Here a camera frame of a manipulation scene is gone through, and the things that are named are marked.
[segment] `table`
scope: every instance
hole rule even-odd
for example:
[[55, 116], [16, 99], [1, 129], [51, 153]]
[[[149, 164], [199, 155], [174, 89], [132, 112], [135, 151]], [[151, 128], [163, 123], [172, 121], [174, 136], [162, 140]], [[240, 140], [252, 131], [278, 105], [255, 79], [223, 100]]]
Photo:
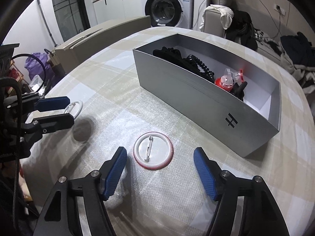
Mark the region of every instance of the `table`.
[[[246, 158], [140, 87], [132, 49], [181, 33], [223, 47], [259, 66], [281, 83], [281, 130]], [[215, 203], [206, 197], [193, 163], [201, 146], [221, 169], [235, 176], [261, 175], [268, 184], [290, 235], [302, 235], [315, 202], [315, 126], [302, 89], [284, 69], [234, 42], [193, 30], [158, 27], [133, 34], [92, 56], [59, 82], [48, 97], [82, 100], [84, 108], [70, 130], [44, 135], [22, 160], [30, 193], [41, 209], [60, 176], [78, 178], [100, 168], [118, 146], [128, 161], [115, 194], [105, 202], [117, 235], [203, 235]], [[28, 121], [53, 112], [33, 112]], [[149, 131], [167, 135], [174, 157], [164, 169], [146, 170], [133, 157], [137, 138]], [[236, 234], [242, 203], [237, 205]], [[82, 198], [84, 235], [89, 235]]]

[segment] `cardboard box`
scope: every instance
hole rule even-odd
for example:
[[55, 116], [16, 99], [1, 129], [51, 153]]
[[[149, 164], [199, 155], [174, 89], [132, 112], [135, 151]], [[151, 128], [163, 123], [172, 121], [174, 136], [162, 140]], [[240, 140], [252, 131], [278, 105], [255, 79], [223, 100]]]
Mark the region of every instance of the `cardboard box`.
[[[219, 78], [224, 70], [243, 70], [244, 102], [215, 84], [152, 55], [175, 48], [182, 57], [202, 60]], [[280, 130], [280, 83], [245, 59], [216, 45], [174, 34], [133, 50], [140, 86], [194, 121], [241, 157], [261, 147]]]

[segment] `washing machine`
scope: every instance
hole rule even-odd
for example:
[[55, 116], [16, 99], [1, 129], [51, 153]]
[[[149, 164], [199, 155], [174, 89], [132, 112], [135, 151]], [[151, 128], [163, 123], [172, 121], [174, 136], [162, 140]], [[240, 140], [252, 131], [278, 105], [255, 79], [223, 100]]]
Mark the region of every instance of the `washing machine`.
[[194, 0], [141, 0], [144, 15], [151, 17], [151, 26], [191, 29]]

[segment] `electrical cord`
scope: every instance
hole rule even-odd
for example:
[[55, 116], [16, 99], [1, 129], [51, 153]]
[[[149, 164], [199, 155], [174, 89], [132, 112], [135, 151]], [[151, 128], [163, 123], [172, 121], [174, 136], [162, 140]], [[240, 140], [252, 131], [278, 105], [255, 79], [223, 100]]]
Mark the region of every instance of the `electrical cord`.
[[35, 59], [38, 63], [40, 63], [40, 65], [41, 65], [42, 68], [43, 68], [43, 71], [44, 71], [43, 83], [42, 83], [42, 85], [38, 88], [38, 90], [35, 91], [35, 92], [39, 92], [39, 90], [44, 86], [44, 83], [45, 83], [45, 81], [46, 81], [46, 68], [45, 68], [43, 62], [42, 62], [38, 57], [36, 57], [36, 56], [34, 56], [34, 55], [32, 55], [32, 54], [27, 54], [27, 53], [18, 54], [18, 55], [13, 56], [13, 57], [12, 57], [12, 60], [13, 60], [13, 59], [16, 59], [16, 58], [18, 58], [18, 57], [22, 57], [22, 56], [27, 56], [27, 57], [31, 57], [32, 59]]
[[280, 12], [280, 9], [278, 9], [278, 12], [279, 12], [279, 28], [278, 28], [278, 32], [277, 34], [275, 35], [275, 37], [272, 37], [271, 39], [274, 40], [278, 34], [280, 33], [280, 27], [281, 27], [281, 12]]
[[197, 21], [196, 23], [193, 25], [193, 27], [191, 28], [191, 30], [196, 26], [196, 24], [198, 23], [198, 20], [199, 20], [199, 15], [200, 15], [200, 8], [201, 8], [201, 5], [204, 3], [205, 0], [203, 0], [199, 6], [199, 9], [198, 9], [198, 15], [197, 15]]
[[260, 2], [261, 2], [261, 4], [266, 8], [266, 10], [268, 11], [268, 13], [269, 13], [269, 15], [270, 15], [270, 17], [271, 17], [271, 19], [272, 19], [272, 21], [274, 22], [274, 24], [275, 24], [275, 26], [276, 26], [276, 28], [278, 29], [278, 34], [280, 33], [281, 34], [281, 32], [280, 32], [280, 25], [279, 25], [279, 27], [277, 26], [277, 24], [276, 24], [276, 22], [273, 20], [273, 17], [271, 16], [271, 14], [270, 14], [270, 12], [269, 12], [269, 10], [267, 9], [267, 7], [264, 5], [264, 3], [261, 1], [261, 0], [259, 0]]
[[21, 142], [21, 123], [22, 123], [22, 93], [19, 88], [18, 82], [11, 77], [2, 77], [0, 78], [0, 88], [3, 87], [12, 87], [15, 90], [17, 97], [17, 129], [16, 129], [16, 151], [15, 151], [15, 176], [14, 176], [14, 190], [13, 190], [13, 227], [19, 232], [19, 225], [17, 221], [16, 214], [16, 202], [18, 200], [18, 184], [19, 184], [19, 151], [20, 151], [20, 142]]

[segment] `white cloth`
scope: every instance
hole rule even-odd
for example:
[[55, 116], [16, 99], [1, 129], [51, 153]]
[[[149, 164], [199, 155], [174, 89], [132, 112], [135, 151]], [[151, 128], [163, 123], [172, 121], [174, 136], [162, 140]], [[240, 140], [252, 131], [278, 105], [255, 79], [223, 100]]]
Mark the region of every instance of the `white cloth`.
[[202, 22], [201, 22], [199, 29], [202, 29], [204, 27], [204, 15], [205, 15], [206, 11], [210, 10], [210, 9], [218, 10], [221, 13], [220, 20], [222, 23], [222, 27], [225, 30], [228, 29], [232, 23], [232, 19], [234, 17], [234, 12], [229, 7], [222, 6], [222, 5], [216, 5], [216, 4], [210, 4], [210, 6], [208, 6], [207, 8], [204, 9], [204, 13], [202, 15]]

